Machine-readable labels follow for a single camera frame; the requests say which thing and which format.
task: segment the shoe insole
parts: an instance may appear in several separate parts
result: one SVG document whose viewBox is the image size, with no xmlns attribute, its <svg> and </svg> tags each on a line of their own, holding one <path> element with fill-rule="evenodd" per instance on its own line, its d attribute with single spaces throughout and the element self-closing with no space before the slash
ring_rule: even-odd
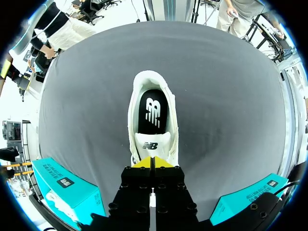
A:
<svg viewBox="0 0 308 231">
<path fill-rule="evenodd" d="M 161 90 L 148 90 L 139 106 L 138 133 L 164 134 L 168 117 L 168 102 Z"/>
</svg>

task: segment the shoe tongue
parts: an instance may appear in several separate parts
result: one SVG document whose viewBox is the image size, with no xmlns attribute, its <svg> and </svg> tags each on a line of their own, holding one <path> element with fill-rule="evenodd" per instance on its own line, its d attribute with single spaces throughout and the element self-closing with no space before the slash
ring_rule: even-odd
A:
<svg viewBox="0 0 308 231">
<path fill-rule="evenodd" d="M 170 132 L 165 134 L 146 135 L 135 133 L 135 142 L 141 159 L 158 156 L 167 160 L 170 150 L 171 135 Z"/>
</svg>

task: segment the white sneaker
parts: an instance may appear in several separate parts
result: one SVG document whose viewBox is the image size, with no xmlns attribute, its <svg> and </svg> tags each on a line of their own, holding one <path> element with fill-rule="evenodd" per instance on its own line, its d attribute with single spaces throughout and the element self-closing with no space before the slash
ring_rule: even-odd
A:
<svg viewBox="0 0 308 231">
<path fill-rule="evenodd" d="M 179 165 L 179 131 L 175 96 L 155 71 L 142 71 L 134 79 L 128 108 L 131 165 L 158 156 Z"/>
</svg>

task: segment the gray tablecloth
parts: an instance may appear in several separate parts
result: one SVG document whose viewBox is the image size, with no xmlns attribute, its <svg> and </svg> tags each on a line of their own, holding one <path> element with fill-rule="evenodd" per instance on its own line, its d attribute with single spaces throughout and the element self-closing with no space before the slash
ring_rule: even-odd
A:
<svg viewBox="0 0 308 231">
<path fill-rule="evenodd" d="M 200 220 L 222 195 L 277 172 L 284 105 L 279 73 L 264 54 L 207 26 L 121 26 L 58 57 L 39 118 L 42 156 L 98 185 L 106 210 L 130 165 L 127 112 L 143 70 L 160 73 L 176 96 L 179 163 Z"/>
</svg>

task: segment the gray shirt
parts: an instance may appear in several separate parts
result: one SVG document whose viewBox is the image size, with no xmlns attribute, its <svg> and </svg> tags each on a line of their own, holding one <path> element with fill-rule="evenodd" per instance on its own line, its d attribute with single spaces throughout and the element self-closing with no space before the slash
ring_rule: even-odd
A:
<svg viewBox="0 0 308 231">
<path fill-rule="evenodd" d="M 258 0 L 231 0 L 233 7 L 244 19 L 252 19 L 258 14 L 265 13 L 268 9 Z"/>
</svg>

